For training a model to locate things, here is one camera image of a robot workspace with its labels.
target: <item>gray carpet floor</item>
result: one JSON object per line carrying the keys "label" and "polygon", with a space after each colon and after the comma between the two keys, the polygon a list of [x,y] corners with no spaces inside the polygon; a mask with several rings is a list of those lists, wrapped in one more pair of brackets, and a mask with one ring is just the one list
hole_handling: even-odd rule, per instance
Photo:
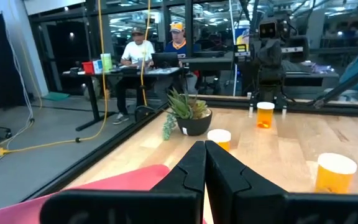
{"label": "gray carpet floor", "polygon": [[[104,109],[104,102],[98,102]],[[83,98],[70,97],[63,101],[47,101],[48,107],[76,108],[90,110],[90,103]],[[16,137],[9,145],[10,149],[47,144],[56,141],[88,137],[98,132],[102,122],[92,125],[80,132],[75,128],[92,120],[90,111],[72,111],[34,106],[34,125]],[[117,111],[116,101],[109,101],[109,111]],[[29,111],[24,106],[18,106],[6,111],[0,110],[0,126],[12,129],[15,134],[25,125]],[[108,139],[134,123],[134,118],[120,125],[113,125],[111,116],[103,132],[92,141],[81,143],[60,144],[24,152],[15,152],[0,159],[0,208],[15,204],[31,192],[45,185],[49,180],[80,160],[82,157],[102,145]]]}

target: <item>black plant pot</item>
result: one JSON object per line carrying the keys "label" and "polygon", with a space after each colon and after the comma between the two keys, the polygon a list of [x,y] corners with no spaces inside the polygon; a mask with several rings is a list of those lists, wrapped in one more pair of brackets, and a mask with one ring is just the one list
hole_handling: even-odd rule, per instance
{"label": "black plant pot", "polygon": [[182,134],[189,136],[199,136],[208,130],[212,120],[212,111],[209,116],[201,119],[181,119],[177,118],[177,123]]}

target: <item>table leg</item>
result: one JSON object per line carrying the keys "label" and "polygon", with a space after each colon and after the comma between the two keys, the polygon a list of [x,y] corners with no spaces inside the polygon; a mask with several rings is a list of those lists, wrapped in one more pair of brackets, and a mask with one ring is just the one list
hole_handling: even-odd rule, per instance
{"label": "table leg", "polygon": [[[96,124],[97,122],[104,120],[104,115],[102,116],[99,115],[98,100],[96,99],[96,95],[94,93],[91,77],[86,77],[86,86],[88,87],[89,100],[92,106],[93,120],[77,127],[75,129],[76,131],[82,131],[85,128]],[[110,117],[113,114],[116,114],[116,112],[107,112],[107,117]]]}

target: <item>potted plant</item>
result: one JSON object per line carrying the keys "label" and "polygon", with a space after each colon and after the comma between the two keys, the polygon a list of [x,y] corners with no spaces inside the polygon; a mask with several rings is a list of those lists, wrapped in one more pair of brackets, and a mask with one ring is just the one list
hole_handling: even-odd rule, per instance
{"label": "potted plant", "polygon": [[168,140],[176,123],[182,134],[198,136],[208,130],[212,111],[203,100],[190,98],[188,93],[179,94],[175,89],[168,95],[169,107],[167,121],[163,126],[163,139]]}

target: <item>white shirt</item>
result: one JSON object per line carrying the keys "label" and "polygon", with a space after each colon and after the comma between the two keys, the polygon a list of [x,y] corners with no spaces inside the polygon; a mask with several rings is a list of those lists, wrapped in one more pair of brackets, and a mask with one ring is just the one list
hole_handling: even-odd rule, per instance
{"label": "white shirt", "polygon": [[122,59],[131,60],[132,64],[138,61],[143,61],[143,56],[146,54],[145,61],[152,59],[154,53],[154,47],[148,40],[144,40],[143,44],[137,45],[134,41],[126,45]]}

